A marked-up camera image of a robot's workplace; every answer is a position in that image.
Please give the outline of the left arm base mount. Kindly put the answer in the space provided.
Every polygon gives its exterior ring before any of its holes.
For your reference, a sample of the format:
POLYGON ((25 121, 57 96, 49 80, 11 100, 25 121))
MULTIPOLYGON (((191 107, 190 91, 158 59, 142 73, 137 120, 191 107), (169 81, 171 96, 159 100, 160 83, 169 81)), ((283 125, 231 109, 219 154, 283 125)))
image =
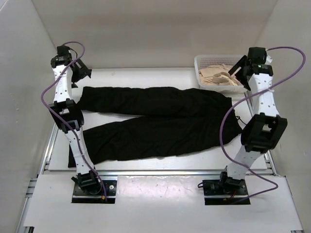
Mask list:
POLYGON ((98 179, 92 172, 78 174, 71 178, 74 182, 72 203, 114 204, 117 192, 117 179, 98 179))

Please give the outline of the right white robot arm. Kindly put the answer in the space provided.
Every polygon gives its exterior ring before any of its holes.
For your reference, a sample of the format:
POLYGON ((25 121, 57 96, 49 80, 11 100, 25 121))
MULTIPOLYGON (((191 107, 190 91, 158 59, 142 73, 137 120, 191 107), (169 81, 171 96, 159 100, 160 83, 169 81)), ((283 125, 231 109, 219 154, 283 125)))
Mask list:
POLYGON ((288 124, 276 108, 271 90, 273 69, 267 60, 265 48, 250 47, 229 71, 250 91, 254 115, 242 131, 240 150, 221 173, 218 188, 224 194, 238 191, 245 184, 249 168, 276 147, 288 124))

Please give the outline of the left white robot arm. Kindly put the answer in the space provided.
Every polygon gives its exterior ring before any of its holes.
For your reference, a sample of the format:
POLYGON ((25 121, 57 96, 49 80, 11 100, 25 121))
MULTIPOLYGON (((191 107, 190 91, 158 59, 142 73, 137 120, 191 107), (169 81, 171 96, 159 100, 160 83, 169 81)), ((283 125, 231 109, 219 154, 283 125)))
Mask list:
POLYGON ((69 150, 76 166, 76 176, 72 180, 81 190, 91 194, 99 194, 102 182, 98 178, 84 142, 84 117, 72 97, 72 89, 76 83, 91 77, 92 70, 77 57, 72 57, 72 49, 63 44, 57 47, 57 55, 51 59, 52 70, 57 81, 53 103, 49 111, 57 125, 69 141, 69 150))

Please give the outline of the black trousers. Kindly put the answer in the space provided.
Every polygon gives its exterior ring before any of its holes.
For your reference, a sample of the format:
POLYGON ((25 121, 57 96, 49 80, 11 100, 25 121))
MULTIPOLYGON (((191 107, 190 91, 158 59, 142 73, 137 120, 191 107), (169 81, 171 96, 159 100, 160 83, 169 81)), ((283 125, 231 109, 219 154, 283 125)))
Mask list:
POLYGON ((95 164, 199 152, 228 144, 242 133, 232 99, 215 91, 86 86, 77 106, 131 116, 83 132, 95 164))

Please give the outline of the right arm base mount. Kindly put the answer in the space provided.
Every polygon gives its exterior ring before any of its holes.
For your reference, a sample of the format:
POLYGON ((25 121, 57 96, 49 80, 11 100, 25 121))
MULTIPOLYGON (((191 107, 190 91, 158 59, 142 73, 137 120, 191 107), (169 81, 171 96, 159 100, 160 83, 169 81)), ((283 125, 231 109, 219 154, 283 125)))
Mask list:
POLYGON ((197 188, 203 190, 205 205, 250 205, 246 185, 238 188, 221 187, 219 180, 202 180, 197 188))

